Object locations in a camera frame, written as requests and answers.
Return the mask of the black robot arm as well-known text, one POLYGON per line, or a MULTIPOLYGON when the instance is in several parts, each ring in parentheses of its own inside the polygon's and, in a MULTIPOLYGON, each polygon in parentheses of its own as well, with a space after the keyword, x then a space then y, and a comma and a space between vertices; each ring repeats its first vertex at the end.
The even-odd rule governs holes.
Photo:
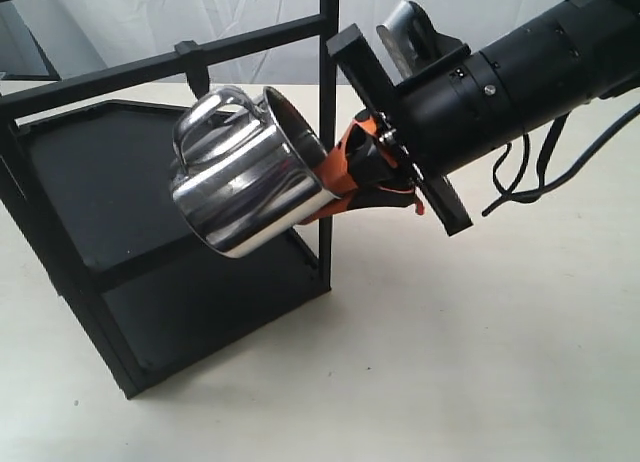
POLYGON ((639 0, 564 0, 480 50, 438 32, 424 9, 400 2, 378 34, 402 79, 391 81, 356 25, 327 43, 363 109, 317 169, 335 198, 325 218, 358 209, 432 209, 448 234, 472 224, 449 175, 515 140, 549 131, 537 184, 497 183, 496 204, 532 204, 571 180, 639 112, 631 109, 555 180, 550 158, 570 114, 639 85, 639 0))

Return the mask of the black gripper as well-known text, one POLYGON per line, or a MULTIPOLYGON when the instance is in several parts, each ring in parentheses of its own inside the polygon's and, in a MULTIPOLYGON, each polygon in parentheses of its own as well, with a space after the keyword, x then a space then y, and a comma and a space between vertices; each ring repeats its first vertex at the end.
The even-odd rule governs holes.
POLYGON ((357 25, 327 43, 364 104, 319 165, 324 187, 341 197, 305 223, 370 208, 432 209, 448 235, 473 224, 449 180, 497 148, 500 64, 466 44, 395 84, 357 25))

